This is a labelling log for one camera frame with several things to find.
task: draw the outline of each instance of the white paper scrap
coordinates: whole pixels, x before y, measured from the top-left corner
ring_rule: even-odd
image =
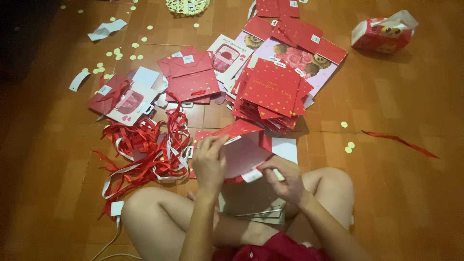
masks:
[[[75,78],[74,80],[72,80],[71,82],[71,85],[69,86],[69,89],[72,90],[72,91],[77,91],[77,89],[79,88],[79,85],[81,85],[82,81],[85,79],[85,77],[87,77],[87,75],[89,75],[90,72],[88,71],[82,71],[80,72]]]
[[[159,75],[159,72],[140,66],[132,80],[140,86],[151,89]]]
[[[295,139],[273,137],[272,138],[272,153],[298,164],[298,156],[296,153],[296,140]]]
[[[122,19],[118,19],[109,24],[101,24],[93,33],[88,33],[90,40],[96,41],[103,38],[106,38],[110,35],[110,33],[114,31],[119,31],[123,28],[127,23],[124,22]]]

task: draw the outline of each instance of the red satin ribbon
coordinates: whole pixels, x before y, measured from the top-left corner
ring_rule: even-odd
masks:
[[[184,113],[180,112],[180,101],[179,99],[171,92],[166,92],[169,96],[173,97],[177,102],[177,108],[169,113],[168,121],[159,121],[157,124],[154,124],[148,118],[142,118],[134,126],[126,126],[117,121],[108,119],[110,122],[109,126],[103,130],[103,137],[108,136],[108,138],[115,145],[115,142],[119,138],[123,138],[118,145],[116,150],[123,152],[126,155],[133,155],[133,151],[138,149],[139,152],[146,153],[145,157],[131,162],[124,167],[118,167],[113,161],[108,159],[99,151],[93,151],[98,154],[102,160],[109,163],[110,166],[101,167],[102,169],[108,170],[111,173],[114,173],[118,170],[138,165],[134,169],[121,173],[119,176],[114,176],[112,181],[117,181],[114,188],[110,185],[105,191],[105,196],[114,194],[106,200],[105,206],[103,207],[102,214],[100,218],[107,214],[108,216],[111,213],[111,203],[116,201],[120,196],[125,195],[132,189],[136,189],[144,184],[158,180],[158,177],[155,175],[155,172],[159,176],[183,176],[186,174],[187,169],[182,168],[179,171],[174,171],[174,169],[179,168],[181,157],[181,151],[185,146],[190,143],[190,133],[187,129],[183,127],[183,124],[186,122],[187,117]],[[163,124],[166,124],[168,127],[167,135],[158,143],[160,131],[159,127]],[[188,138],[182,140],[182,135],[179,133],[184,133]],[[168,140],[171,139],[171,147],[179,152],[178,155],[171,153],[171,157],[168,160]],[[124,182],[129,183],[124,188],[122,187]]]
[[[381,133],[377,133],[377,132],[371,132],[371,131],[363,131],[361,130],[362,132],[366,133],[367,135],[369,136],[373,136],[373,137],[380,137],[380,138],[386,138],[386,139],[392,139],[392,140],[397,140],[401,143],[403,143],[404,145],[406,146],[409,146],[417,151],[420,151],[422,153],[424,153],[425,155],[429,156],[429,157],[432,157],[432,158],[440,158],[438,156],[436,156],[435,154],[429,152],[428,150],[426,149],[423,149],[421,147],[418,147],[414,144],[411,144],[405,140],[403,140],[402,138],[398,137],[398,136],[393,136],[393,135],[386,135],[386,134],[381,134]]]

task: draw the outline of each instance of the ribbon pile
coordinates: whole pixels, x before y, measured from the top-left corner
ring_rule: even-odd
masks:
[[[153,180],[176,180],[187,175],[188,156],[184,154],[191,141],[187,117],[180,112],[179,99],[169,91],[166,93],[179,103],[176,109],[166,111],[167,122],[156,123],[145,117],[134,126],[126,126],[108,119],[110,124],[103,130],[102,138],[108,136],[118,153],[132,163],[120,168],[101,152],[93,150],[110,164],[101,169],[112,172],[103,186],[102,196],[106,203],[100,218],[104,214],[110,216],[111,203],[132,189]],[[164,124],[168,131],[161,133],[160,126]]]

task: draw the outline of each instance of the person's right hand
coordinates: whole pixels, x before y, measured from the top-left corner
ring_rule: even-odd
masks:
[[[279,197],[297,206],[302,203],[303,193],[306,189],[297,164],[276,155],[258,166],[258,169],[262,170]],[[273,169],[278,169],[285,180],[279,181]]]

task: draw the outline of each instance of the red ribbon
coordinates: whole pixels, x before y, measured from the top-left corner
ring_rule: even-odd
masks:
[[[403,140],[402,138],[398,137],[398,136],[393,136],[393,135],[386,135],[386,134],[381,134],[381,133],[377,133],[377,132],[371,132],[371,131],[363,131],[361,130],[362,132],[366,133],[367,135],[369,136],[373,136],[373,137],[380,137],[380,138],[386,138],[386,139],[392,139],[392,140],[397,140],[401,143],[403,143],[404,145],[406,146],[409,146],[417,151],[420,151],[422,153],[424,153],[425,155],[429,156],[429,157],[432,157],[432,158],[440,158],[438,156],[436,156],[435,154],[429,152],[428,150],[426,149],[423,149],[421,147],[418,147],[414,144],[411,144],[405,140]]]

